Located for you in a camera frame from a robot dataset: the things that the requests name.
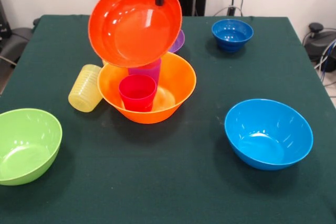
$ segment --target orange bowl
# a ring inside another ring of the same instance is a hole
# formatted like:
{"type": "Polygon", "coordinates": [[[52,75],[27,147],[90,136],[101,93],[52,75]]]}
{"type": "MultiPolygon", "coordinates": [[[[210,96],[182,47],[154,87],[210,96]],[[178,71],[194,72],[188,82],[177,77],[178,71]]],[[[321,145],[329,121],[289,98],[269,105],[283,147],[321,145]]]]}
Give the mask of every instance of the orange bowl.
{"type": "Polygon", "coordinates": [[[182,25],[179,0],[100,0],[89,19],[95,52],[119,67],[140,67],[164,55],[182,25]]]}
{"type": "Polygon", "coordinates": [[[106,64],[98,75],[103,98],[128,119],[137,123],[158,123],[169,118],[188,99],[196,87],[193,67],[180,56],[167,52],[162,56],[158,91],[151,112],[126,110],[119,95],[119,83],[128,75],[127,68],[106,64]]]}

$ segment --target table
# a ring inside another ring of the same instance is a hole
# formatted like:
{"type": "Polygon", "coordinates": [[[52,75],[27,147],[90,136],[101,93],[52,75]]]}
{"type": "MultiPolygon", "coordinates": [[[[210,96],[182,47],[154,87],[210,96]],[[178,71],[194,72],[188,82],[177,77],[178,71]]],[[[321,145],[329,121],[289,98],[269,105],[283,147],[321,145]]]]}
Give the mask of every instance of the table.
{"type": "Polygon", "coordinates": [[[255,35],[230,55],[212,38],[219,19],[183,18],[179,55],[194,67],[196,89],[166,121],[141,125],[105,101],[92,113],[70,106],[81,67],[101,65],[88,16],[43,16],[0,112],[49,111],[64,135],[40,179],[0,186],[0,223],[335,223],[336,112],[289,20],[239,17],[255,35]],[[223,120],[250,98],[286,103],[308,120],[314,146],[307,158],[263,172],[235,156],[223,120]]]}

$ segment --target light blue bowl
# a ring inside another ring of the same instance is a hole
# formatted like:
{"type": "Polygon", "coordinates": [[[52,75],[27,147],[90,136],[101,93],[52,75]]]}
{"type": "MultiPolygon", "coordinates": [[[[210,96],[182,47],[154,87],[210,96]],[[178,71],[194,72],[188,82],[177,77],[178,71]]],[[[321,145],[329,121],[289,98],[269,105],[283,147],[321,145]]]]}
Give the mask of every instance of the light blue bowl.
{"type": "Polygon", "coordinates": [[[212,26],[217,45],[226,52],[236,52],[253,36],[252,27],[240,20],[223,19],[212,26]]]}
{"type": "Polygon", "coordinates": [[[272,100],[252,99],[233,106],[224,128],[235,153],[248,165],[279,170],[310,152],[312,130],[302,115],[272,100]]]}

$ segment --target plastic bowl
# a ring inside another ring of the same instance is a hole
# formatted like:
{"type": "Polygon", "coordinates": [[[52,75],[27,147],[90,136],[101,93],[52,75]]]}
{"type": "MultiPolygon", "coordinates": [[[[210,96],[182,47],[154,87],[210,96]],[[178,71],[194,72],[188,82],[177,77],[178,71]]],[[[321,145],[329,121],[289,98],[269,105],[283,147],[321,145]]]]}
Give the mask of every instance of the plastic bowl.
{"type": "Polygon", "coordinates": [[[18,109],[0,114],[0,184],[21,185],[40,177],[55,160],[62,128],[50,113],[18,109]]]}
{"type": "Polygon", "coordinates": [[[236,19],[223,19],[212,26],[217,45],[226,52],[237,52],[252,38],[253,33],[249,24],[236,19]]]}
{"type": "Polygon", "coordinates": [[[128,75],[126,68],[106,64],[98,76],[103,98],[126,118],[137,123],[158,123],[169,118],[193,93],[196,74],[192,66],[180,56],[167,52],[162,56],[159,86],[150,112],[126,110],[119,95],[119,82],[128,75]]]}
{"type": "Polygon", "coordinates": [[[272,100],[252,99],[233,106],[224,123],[235,153],[261,170],[291,166],[310,152],[312,130],[302,115],[272,100]]]}
{"type": "Polygon", "coordinates": [[[184,40],[185,40],[184,32],[181,30],[173,46],[169,49],[169,52],[179,51],[184,44],[184,40]]]}
{"type": "Polygon", "coordinates": [[[174,44],[182,25],[179,0],[100,0],[89,20],[89,39],[106,62],[127,68],[150,64],[174,44]]]}

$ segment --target plastic cup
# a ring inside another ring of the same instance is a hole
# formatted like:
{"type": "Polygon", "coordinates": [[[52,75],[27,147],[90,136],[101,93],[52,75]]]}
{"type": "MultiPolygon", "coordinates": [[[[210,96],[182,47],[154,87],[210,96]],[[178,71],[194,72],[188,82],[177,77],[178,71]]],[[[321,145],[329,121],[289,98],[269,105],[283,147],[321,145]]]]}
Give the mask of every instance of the plastic cup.
{"type": "Polygon", "coordinates": [[[101,67],[85,65],[69,93],[68,100],[71,106],[81,112],[91,112],[101,101],[97,80],[101,67]]]}
{"type": "Polygon", "coordinates": [[[145,74],[147,76],[152,77],[156,85],[158,86],[160,70],[161,70],[161,58],[143,67],[129,68],[128,74],[145,74]]]}
{"type": "Polygon", "coordinates": [[[154,79],[145,74],[132,74],[122,79],[119,93],[125,109],[138,112],[151,111],[156,87],[154,79]]]}
{"type": "Polygon", "coordinates": [[[184,32],[180,30],[180,33],[178,34],[178,37],[174,42],[174,44],[172,45],[172,47],[169,49],[169,52],[179,51],[184,44],[184,40],[185,40],[184,32]]]}

